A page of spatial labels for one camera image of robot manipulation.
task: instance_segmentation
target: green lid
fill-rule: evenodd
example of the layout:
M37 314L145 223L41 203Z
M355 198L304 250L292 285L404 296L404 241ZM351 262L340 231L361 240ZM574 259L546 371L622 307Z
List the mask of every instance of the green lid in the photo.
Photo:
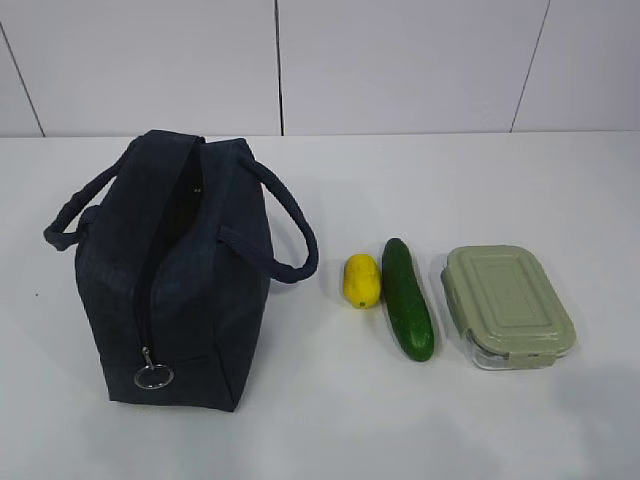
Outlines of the green lid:
M551 365L576 333L536 258L513 246L462 247L442 274L451 313L462 337L471 333L506 368Z

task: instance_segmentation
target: lemon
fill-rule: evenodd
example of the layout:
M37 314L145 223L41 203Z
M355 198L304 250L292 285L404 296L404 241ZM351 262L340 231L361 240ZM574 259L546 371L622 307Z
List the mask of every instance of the lemon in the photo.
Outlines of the lemon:
M380 268L370 255L353 255L344 266L343 293L355 308L373 307L382 289Z

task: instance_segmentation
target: green cucumber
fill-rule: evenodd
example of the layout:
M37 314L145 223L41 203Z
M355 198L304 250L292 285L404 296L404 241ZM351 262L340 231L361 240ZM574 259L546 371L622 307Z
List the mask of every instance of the green cucumber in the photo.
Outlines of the green cucumber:
M392 238L384 247L382 288L398 343L409 358L426 362L435 345L431 317L413 271L411 253L399 238Z

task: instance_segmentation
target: fabric handle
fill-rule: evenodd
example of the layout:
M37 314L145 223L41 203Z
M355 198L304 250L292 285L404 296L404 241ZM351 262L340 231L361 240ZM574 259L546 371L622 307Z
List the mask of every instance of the fabric handle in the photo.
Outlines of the fabric handle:
M86 226L93 221L95 214L97 213L97 207L87 208L82 213L82 216L78 221L78 228L75 232L65 233L65 229L71 224L73 219L82 212L87 204L98 193L100 193L111 179L118 174L122 164L133 149L135 143L136 142L133 141L129 144L127 150L116 163L91 180L82 190L73 194L71 200L62 207L56 219L45 229L44 238L48 243L53 245L57 250L63 251L80 241Z
M265 252L264 249L247 240L240 233L224 225L220 228L218 239L227 244L254 267L267 272L274 280L282 283L296 283L309 278L318 268L318 242L298 203L287 187L267 167L255 160L246 159L242 160L242 165L267 187L267 190L271 192L291 216L304 236L309 256L300 268L280 263L273 258L272 254Z

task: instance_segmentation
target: glass food container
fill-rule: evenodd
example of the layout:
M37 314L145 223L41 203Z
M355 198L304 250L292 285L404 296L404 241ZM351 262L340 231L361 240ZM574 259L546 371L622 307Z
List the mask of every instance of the glass food container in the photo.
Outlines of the glass food container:
M542 266L514 246L461 247L442 283L473 362L487 370L552 365L575 344L573 323Z

